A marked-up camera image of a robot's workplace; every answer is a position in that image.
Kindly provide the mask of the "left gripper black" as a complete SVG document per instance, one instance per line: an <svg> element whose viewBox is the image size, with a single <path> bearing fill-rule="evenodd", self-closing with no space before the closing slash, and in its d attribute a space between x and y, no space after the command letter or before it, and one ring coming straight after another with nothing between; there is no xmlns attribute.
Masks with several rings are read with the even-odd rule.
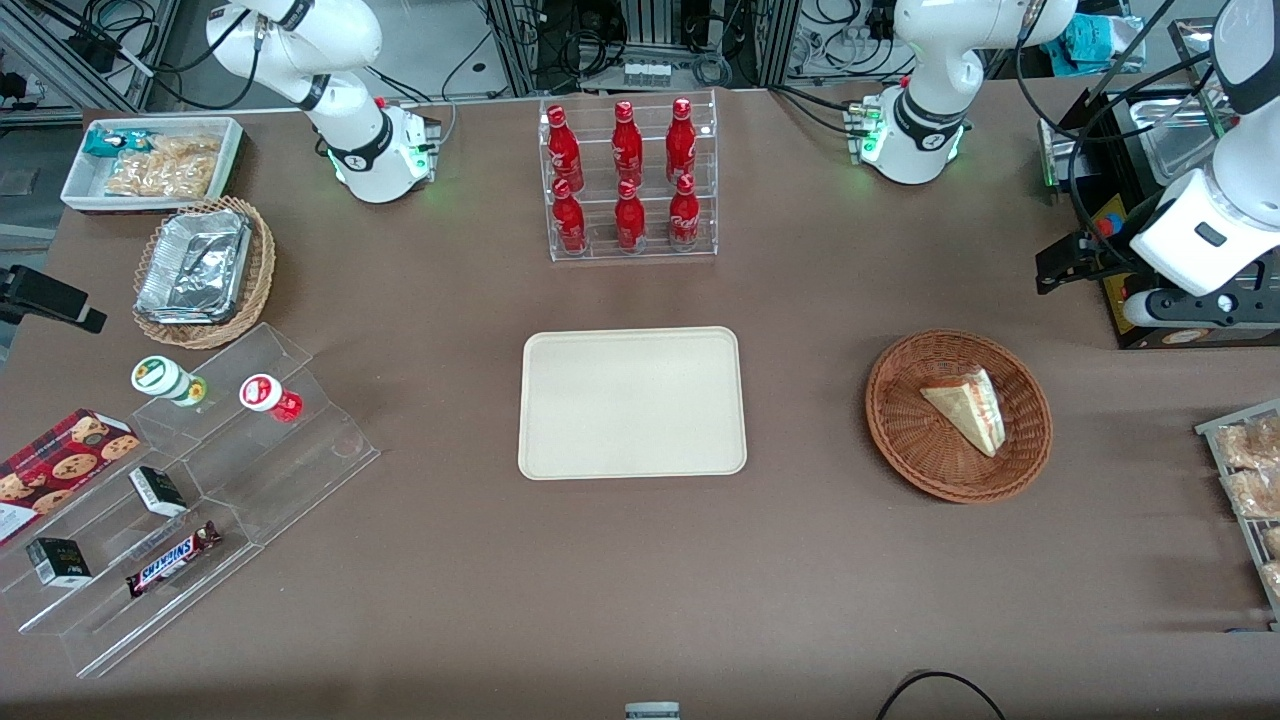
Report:
<svg viewBox="0 0 1280 720"><path fill-rule="evenodd" d="M1143 275L1143 261L1130 249L1132 233L1106 234L1079 229L1036 255L1036 292L1046 296L1078 281Z"/></svg>

